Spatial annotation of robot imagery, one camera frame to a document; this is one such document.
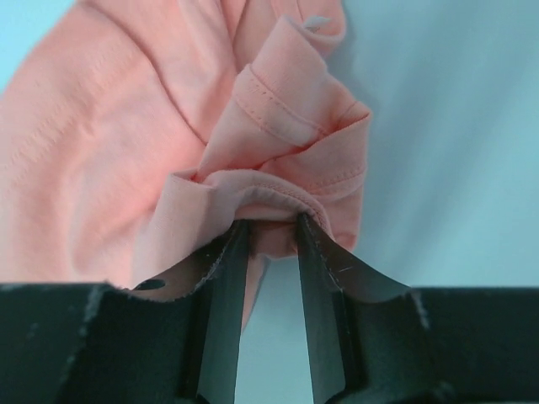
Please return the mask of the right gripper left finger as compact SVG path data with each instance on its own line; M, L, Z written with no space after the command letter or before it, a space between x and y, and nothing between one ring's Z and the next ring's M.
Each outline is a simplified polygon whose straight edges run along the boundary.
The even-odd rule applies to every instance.
M145 280L135 296L186 307L177 403L232 403L249 258L248 221L170 269Z

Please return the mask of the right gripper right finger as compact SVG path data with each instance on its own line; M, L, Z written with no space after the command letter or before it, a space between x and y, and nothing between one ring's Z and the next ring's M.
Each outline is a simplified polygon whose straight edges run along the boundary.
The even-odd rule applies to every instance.
M366 383L353 309L390 301L409 287L341 247L308 214L297 217L296 245L313 400L334 403Z

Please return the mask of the pink t shirt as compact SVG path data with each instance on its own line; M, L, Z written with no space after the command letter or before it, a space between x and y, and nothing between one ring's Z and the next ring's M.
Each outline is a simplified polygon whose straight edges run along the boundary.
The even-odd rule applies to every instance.
M131 288L237 219L244 312L309 214L359 234L370 110L339 1L78 1L1 97L1 279Z

